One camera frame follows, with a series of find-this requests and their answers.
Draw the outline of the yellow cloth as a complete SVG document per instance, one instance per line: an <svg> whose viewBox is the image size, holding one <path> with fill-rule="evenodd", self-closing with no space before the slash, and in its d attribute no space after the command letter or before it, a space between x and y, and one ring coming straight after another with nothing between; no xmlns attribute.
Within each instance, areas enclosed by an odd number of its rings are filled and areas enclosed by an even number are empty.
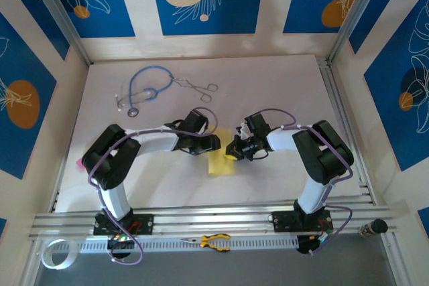
<svg viewBox="0 0 429 286"><path fill-rule="evenodd" d="M218 127L214 133L220 139L221 148L208 153L208 174L214 176L234 175L235 162L225 157L226 147L232 140L231 130Z"/></svg>

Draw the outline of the metal forceps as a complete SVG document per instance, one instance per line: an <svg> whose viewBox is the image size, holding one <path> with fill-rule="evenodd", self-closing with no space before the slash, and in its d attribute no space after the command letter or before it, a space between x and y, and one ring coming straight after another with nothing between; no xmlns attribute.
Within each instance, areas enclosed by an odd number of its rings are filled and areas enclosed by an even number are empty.
<svg viewBox="0 0 429 286"><path fill-rule="evenodd" d="M212 100L212 96L210 95L211 92L216 92L219 87L217 84L208 84L206 86L199 86L191 83L188 79L185 78L176 78L174 76L171 77L172 82L175 82L182 88L191 88L198 93L200 93L200 100L202 102L208 103Z"/></svg>

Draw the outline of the blue stethoscope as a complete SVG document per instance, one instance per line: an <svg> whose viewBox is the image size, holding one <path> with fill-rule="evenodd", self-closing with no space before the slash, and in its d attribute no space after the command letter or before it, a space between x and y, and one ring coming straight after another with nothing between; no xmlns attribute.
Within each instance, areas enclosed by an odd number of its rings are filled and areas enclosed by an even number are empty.
<svg viewBox="0 0 429 286"><path fill-rule="evenodd" d="M137 79L137 77L140 76L141 74L149 71L149 70L161 70L161 71L165 72L170 79L169 83L167 83L167 85L165 85L161 88L147 87L147 88L143 88L140 91L132 92L133 83ZM131 117L131 118L136 117L139 114L139 109L137 107L138 104L155 100L158 97L159 93L161 93L161 92L169 89L169 87L171 87L171 85L173 83L173 78L174 77L173 77L172 72L169 69L167 69L166 67L163 67L160 65L146 66L146 67L138 70L131 77L131 80L129 81L127 95L123 98L119 98L118 94L115 95L117 110L121 111L123 107L129 106L129 109L127 111L127 116Z"/></svg>

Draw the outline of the yellow black pliers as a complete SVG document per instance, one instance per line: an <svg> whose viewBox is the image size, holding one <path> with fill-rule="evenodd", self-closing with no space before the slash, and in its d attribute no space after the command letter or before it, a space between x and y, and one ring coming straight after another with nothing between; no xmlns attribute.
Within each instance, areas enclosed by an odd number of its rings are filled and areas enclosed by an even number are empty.
<svg viewBox="0 0 429 286"><path fill-rule="evenodd" d="M228 234L213 234L213 235L203 235L201 237L190 237L190 238L183 238L182 241L189 243L189 244L198 244L201 248L210 248L212 250L215 250L220 253L227 253L231 249L229 247L220 247L217 245L212 244L211 242L215 239L227 239L229 240L231 237Z"/></svg>

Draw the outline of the black electronics box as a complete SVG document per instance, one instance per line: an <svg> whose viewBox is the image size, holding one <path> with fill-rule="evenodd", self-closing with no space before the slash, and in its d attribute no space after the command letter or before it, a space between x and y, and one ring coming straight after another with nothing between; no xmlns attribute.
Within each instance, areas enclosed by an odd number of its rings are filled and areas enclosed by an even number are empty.
<svg viewBox="0 0 429 286"><path fill-rule="evenodd" d="M114 259L124 259L134 249L134 242L126 234L116 234L107 241L107 250Z"/></svg>
<svg viewBox="0 0 429 286"><path fill-rule="evenodd" d="M326 232L322 234L300 235L298 236L297 251L304 255L313 255L329 236L330 234Z"/></svg>

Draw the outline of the black capped bottle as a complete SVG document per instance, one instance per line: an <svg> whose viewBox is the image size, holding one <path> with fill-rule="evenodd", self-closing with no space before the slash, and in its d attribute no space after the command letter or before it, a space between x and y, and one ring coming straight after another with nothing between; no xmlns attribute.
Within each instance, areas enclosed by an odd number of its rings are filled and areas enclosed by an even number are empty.
<svg viewBox="0 0 429 286"><path fill-rule="evenodd" d="M388 231L387 222L382 219L375 219L369 223L362 225L358 229L358 234L364 238L383 234Z"/></svg>

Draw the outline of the clear tape roll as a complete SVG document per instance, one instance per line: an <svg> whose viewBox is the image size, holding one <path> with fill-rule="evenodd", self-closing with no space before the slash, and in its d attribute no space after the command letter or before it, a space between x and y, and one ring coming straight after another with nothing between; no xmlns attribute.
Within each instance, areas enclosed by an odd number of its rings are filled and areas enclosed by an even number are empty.
<svg viewBox="0 0 429 286"><path fill-rule="evenodd" d="M56 264L53 260L53 254L56 246L61 244L66 244L68 246L68 252L65 259L61 263ZM41 261L43 266L47 269L63 270L75 262L78 254L79 247L76 242L73 240L59 238L48 243L42 252Z"/></svg>

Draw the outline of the wide aluminium rail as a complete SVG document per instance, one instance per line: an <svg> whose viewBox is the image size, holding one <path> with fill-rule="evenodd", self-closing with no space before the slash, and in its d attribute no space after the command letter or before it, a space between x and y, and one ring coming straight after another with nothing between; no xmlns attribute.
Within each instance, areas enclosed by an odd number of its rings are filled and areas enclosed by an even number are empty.
<svg viewBox="0 0 429 286"><path fill-rule="evenodd" d="M353 211L351 221L343 233L355 233L362 225L380 218L387 222L389 232L397 232L398 225L388 206L375 206L369 202L345 202L332 199L328 209L335 228L345 222ZM138 208L136 214L153 214L152 235L158 238L197 236L227 233L231 236L273 235L268 217L275 211L289 211L291 202L220 206L186 206L169 208ZM48 240L54 237L88 238L93 235L95 212L59 212L36 214L29 232L30 240Z"/></svg>

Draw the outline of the aluminium side rail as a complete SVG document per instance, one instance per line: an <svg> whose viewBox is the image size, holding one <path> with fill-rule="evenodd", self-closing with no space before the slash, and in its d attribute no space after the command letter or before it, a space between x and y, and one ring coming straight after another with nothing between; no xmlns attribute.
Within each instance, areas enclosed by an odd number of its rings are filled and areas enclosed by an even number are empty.
<svg viewBox="0 0 429 286"><path fill-rule="evenodd" d="M363 188L363 195L369 197L369 203L376 206L377 200L374 198L373 189L368 179L367 169L361 152L357 147L357 142L348 118L345 102L341 95L341 89L339 88L334 77L334 73L325 58L317 56L316 61L340 127L339 133L341 133L343 141L348 145L355 160L352 166L354 172L353 177L359 182L359 187Z"/></svg>

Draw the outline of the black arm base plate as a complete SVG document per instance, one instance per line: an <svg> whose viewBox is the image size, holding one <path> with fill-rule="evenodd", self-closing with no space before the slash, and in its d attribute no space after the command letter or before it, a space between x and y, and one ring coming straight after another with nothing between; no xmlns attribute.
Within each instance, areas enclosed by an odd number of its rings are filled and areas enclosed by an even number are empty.
<svg viewBox="0 0 429 286"><path fill-rule="evenodd" d="M298 211L276 211L271 214L275 232L332 232L330 212L322 209L313 214Z"/></svg>
<svg viewBox="0 0 429 286"><path fill-rule="evenodd" d="M128 213L124 218L120 219L119 223L132 235L152 235L154 215ZM108 236L120 233L123 233L123 230L114 224L105 213L96 214L93 228L95 236Z"/></svg>

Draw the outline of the aluminium frame post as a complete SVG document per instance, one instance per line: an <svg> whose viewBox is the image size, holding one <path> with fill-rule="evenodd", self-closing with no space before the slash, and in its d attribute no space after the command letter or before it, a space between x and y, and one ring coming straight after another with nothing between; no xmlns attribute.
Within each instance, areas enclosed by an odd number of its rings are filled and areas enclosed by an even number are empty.
<svg viewBox="0 0 429 286"><path fill-rule="evenodd" d="M68 16L64 6L62 5L60 0L42 0L47 10L50 12L50 15L60 28L60 31L70 44L70 46L74 49L77 56L83 62L86 67L89 67L93 62L90 59L83 43L81 42L81 38Z"/></svg>
<svg viewBox="0 0 429 286"><path fill-rule="evenodd" d="M332 66L338 58L343 46L349 40L350 35L355 29L369 2L370 0L354 0L326 57L326 63L328 66Z"/></svg>

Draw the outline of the aluminium frame leg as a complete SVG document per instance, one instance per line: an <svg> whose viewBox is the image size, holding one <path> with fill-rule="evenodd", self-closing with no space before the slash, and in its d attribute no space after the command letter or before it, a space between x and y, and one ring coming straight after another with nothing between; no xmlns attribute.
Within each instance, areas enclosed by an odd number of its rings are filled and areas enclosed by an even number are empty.
<svg viewBox="0 0 429 286"><path fill-rule="evenodd" d="M19 278L18 286L34 286L38 270L41 264L41 255L44 249L44 241L33 240L30 244L29 255L25 260L23 273Z"/></svg>
<svg viewBox="0 0 429 286"><path fill-rule="evenodd" d="M413 286L414 279L406 261L404 248L395 232L381 235L387 259L397 286Z"/></svg>

